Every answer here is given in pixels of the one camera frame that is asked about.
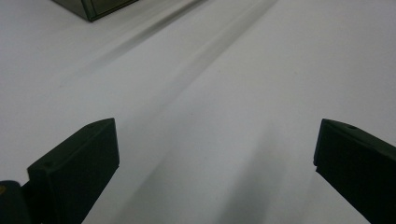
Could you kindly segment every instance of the screw hole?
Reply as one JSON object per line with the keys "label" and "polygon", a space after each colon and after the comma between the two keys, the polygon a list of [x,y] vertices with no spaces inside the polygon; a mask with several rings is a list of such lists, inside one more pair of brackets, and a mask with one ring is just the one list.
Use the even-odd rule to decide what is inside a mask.
{"label": "screw hole", "polygon": [[352,125],[348,125],[347,127],[348,127],[348,129],[352,129],[352,130],[358,129],[357,127],[352,126]]}
{"label": "screw hole", "polygon": [[53,166],[53,161],[46,161],[44,162],[44,167],[50,168],[51,166]]}
{"label": "screw hole", "polygon": [[0,195],[3,194],[4,192],[6,192],[6,186],[1,185],[0,186]]}

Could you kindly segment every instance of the white table surface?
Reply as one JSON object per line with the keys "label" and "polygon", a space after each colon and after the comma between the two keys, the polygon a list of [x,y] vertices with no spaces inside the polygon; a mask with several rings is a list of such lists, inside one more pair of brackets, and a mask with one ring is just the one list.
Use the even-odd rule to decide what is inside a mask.
{"label": "white table surface", "polygon": [[84,223],[368,223],[315,172],[321,119],[396,145],[396,2],[141,0],[94,23],[0,6],[0,179],[115,118]]}

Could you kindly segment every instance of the white surface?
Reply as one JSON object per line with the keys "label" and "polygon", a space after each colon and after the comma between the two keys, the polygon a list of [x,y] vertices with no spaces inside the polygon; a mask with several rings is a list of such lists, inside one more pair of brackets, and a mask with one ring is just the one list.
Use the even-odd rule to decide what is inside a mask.
{"label": "white surface", "polygon": [[197,2],[87,23],[3,0],[0,179],[114,117],[120,169],[84,223],[367,223],[312,160],[322,118],[396,144],[396,2]]}

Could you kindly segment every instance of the dark gray box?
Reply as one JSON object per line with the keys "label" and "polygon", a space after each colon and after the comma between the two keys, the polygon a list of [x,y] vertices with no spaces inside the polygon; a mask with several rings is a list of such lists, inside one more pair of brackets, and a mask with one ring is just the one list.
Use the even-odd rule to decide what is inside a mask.
{"label": "dark gray box", "polygon": [[96,21],[138,0],[53,0],[87,21]]}
{"label": "dark gray box", "polygon": [[324,119],[314,164],[370,223],[396,223],[396,147],[357,127]]}

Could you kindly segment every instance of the black plastic part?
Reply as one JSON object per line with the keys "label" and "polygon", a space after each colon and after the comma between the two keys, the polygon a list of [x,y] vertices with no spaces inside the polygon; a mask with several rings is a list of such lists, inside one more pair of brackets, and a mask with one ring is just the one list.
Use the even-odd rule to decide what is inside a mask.
{"label": "black plastic part", "polygon": [[114,119],[89,124],[28,168],[23,186],[44,224],[81,223],[120,164]]}
{"label": "black plastic part", "polygon": [[396,223],[396,147],[354,126],[324,119],[314,164],[368,221]]}
{"label": "black plastic part", "polygon": [[0,181],[0,223],[31,224],[30,220],[20,184]]}
{"label": "black plastic part", "polygon": [[87,21],[96,21],[138,0],[53,0]]}

